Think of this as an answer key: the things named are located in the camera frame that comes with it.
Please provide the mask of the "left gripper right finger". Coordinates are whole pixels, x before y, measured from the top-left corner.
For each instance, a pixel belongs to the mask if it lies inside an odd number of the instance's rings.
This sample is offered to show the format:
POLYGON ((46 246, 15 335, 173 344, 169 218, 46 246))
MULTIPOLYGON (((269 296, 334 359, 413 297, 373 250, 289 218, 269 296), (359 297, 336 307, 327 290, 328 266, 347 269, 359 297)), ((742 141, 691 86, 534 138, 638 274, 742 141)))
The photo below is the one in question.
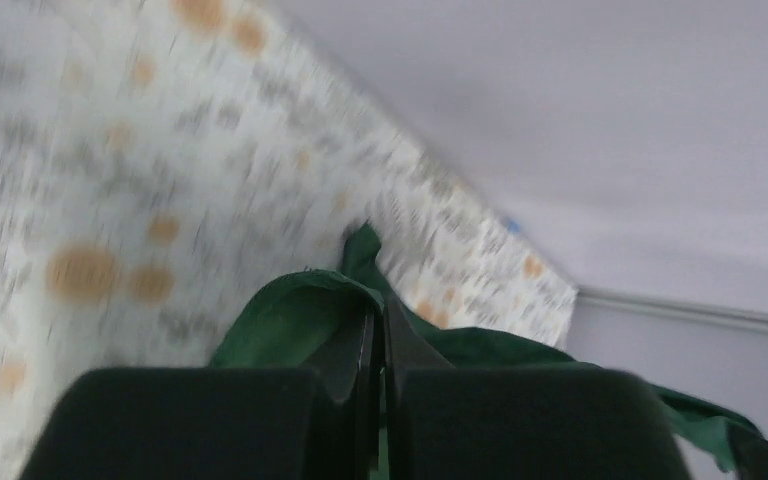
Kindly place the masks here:
POLYGON ((640 378, 598 367, 457 368, 395 298, 383 321, 393 479, 686 479, 640 378))

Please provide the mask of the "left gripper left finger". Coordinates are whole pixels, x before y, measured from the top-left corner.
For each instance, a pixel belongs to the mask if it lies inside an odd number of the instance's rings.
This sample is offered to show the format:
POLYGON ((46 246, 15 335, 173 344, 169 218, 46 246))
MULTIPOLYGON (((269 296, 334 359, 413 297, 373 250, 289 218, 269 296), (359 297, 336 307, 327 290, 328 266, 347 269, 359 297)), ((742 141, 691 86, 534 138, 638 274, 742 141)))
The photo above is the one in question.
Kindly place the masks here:
POLYGON ((375 313, 294 368, 110 368, 56 403, 24 479, 366 479, 375 313))

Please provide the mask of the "floral patterned table mat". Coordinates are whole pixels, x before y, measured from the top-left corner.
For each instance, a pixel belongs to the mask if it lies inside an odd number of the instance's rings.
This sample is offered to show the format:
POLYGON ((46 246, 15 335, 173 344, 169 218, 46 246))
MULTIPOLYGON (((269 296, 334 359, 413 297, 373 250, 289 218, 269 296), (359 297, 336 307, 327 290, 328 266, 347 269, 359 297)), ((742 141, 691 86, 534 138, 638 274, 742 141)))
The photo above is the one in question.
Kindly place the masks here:
POLYGON ((442 328, 564 343, 576 288, 257 1, 0 1, 0 479, 87 370, 206 363, 369 223, 442 328))

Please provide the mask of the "right aluminium frame post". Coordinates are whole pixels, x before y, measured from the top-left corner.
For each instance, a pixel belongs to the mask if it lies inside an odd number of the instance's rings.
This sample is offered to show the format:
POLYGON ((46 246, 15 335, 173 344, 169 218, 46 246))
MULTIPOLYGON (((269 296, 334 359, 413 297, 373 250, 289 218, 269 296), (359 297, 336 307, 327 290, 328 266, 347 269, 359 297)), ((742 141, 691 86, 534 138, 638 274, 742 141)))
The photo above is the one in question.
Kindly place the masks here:
POLYGON ((768 334, 768 313, 631 295, 587 286, 579 289, 577 302, 594 307, 768 334))

